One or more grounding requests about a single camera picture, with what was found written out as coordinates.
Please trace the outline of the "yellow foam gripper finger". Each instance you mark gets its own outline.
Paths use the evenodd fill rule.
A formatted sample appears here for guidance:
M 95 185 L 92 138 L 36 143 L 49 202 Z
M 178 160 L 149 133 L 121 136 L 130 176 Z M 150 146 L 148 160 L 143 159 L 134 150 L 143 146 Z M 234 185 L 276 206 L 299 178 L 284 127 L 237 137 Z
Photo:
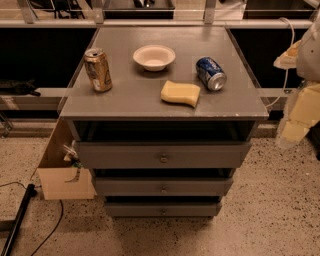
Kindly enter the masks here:
M 289 149 L 298 145 L 320 121 L 320 84 L 309 83 L 295 89 L 286 101 L 284 116 L 276 135 L 276 145 Z
M 301 41 L 293 43 L 285 52 L 276 58 L 273 66 L 279 69 L 294 69 L 297 66 L 298 49 Z

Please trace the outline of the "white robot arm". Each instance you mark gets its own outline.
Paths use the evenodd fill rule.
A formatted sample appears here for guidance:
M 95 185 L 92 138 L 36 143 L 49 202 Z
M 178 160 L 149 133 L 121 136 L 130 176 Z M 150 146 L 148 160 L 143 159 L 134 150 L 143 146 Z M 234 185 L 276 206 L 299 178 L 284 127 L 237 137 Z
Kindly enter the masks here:
M 277 145 L 291 148 L 320 122 L 320 16 L 299 41 L 276 58 L 273 65 L 284 70 L 295 69 L 306 82 L 302 89 L 288 97 L 277 130 Z

